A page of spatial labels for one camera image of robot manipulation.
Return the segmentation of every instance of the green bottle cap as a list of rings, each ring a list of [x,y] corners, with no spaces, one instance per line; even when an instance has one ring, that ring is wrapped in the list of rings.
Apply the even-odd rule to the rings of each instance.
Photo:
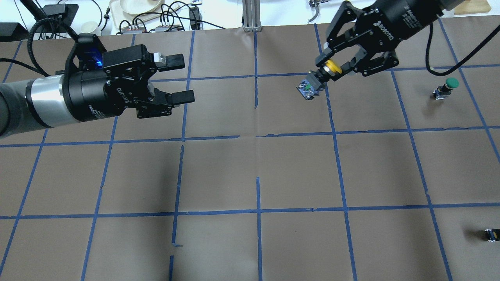
[[[450,89],[456,89],[460,85],[459,81],[455,78],[448,78],[448,79],[446,79],[445,83],[446,83],[446,86]]]

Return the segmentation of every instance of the yellow cap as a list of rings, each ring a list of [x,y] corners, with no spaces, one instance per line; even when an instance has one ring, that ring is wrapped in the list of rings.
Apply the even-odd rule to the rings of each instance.
[[[338,67],[335,62],[331,59],[327,60],[324,65],[329,68],[331,71],[342,74],[342,68]]]

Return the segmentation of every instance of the white floor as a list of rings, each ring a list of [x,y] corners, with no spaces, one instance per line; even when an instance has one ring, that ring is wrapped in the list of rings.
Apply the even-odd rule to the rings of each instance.
[[[35,23],[33,16],[26,8],[17,1],[17,5],[22,13],[24,22],[28,28]],[[337,9],[343,0],[331,0],[327,3],[320,4],[320,13],[314,21],[316,24],[329,23],[335,15]],[[56,0],[39,0],[42,6],[55,4]],[[96,5],[90,0],[63,0],[67,4],[78,4],[79,10],[71,26],[77,33],[80,32],[80,27],[83,23],[99,19],[99,11]],[[102,8],[103,13],[106,11],[110,1],[96,0]],[[374,0],[352,0],[355,7],[364,8],[371,5]],[[500,15],[500,1],[489,0],[492,10],[487,14],[476,14],[474,16],[483,15]],[[225,28],[237,28],[242,26],[243,6],[242,0],[204,0],[200,6],[202,20],[223,26]],[[315,11],[311,9],[308,0],[261,0],[260,1],[260,16],[263,26],[287,26],[287,25],[305,25],[308,19],[312,18]],[[179,13],[181,17],[188,17],[187,8],[181,9]],[[454,17],[453,11],[446,12],[445,17]],[[14,5],[14,0],[0,0],[0,22],[20,22],[21,18]],[[183,20],[184,24],[189,25],[188,20]],[[159,25],[159,20],[153,19],[146,23],[148,29],[153,29]],[[203,24],[203,29],[216,29],[217,27]],[[115,34],[118,28],[110,24],[106,27],[103,35]]]

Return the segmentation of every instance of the wooden block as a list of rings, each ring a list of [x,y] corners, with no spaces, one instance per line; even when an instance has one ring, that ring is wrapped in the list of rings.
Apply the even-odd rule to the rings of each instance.
[[[455,15],[482,14],[491,10],[488,0],[465,0],[455,8]]]

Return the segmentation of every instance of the white tray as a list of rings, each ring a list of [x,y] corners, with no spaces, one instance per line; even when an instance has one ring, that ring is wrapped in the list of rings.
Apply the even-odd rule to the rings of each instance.
[[[122,7],[120,7],[120,0],[111,0],[109,1],[109,11],[111,12],[111,18],[113,19],[113,23],[114,23],[114,27],[116,27],[116,29],[119,29],[120,27],[120,23],[123,21],[123,20],[127,20],[129,21],[131,24],[134,24],[132,22],[132,20],[134,19],[135,15],[133,14],[129,14],[129,13],[126,13],[122,10]],[[158,6],[158,8],[156,8],[155,10],[153,10],[152,12],[158,12],[158,13],[161,13],[162,12],[162,5],[160,4],[160,6]],[[146,21],[149,21],[149,20],[152,20],[152,19],[155,19],[155,18],[159,18],[160,15],[159,14],[145,14],[145,15],[141,15],[139,18],[141,20],[143,20],[144,22]]]

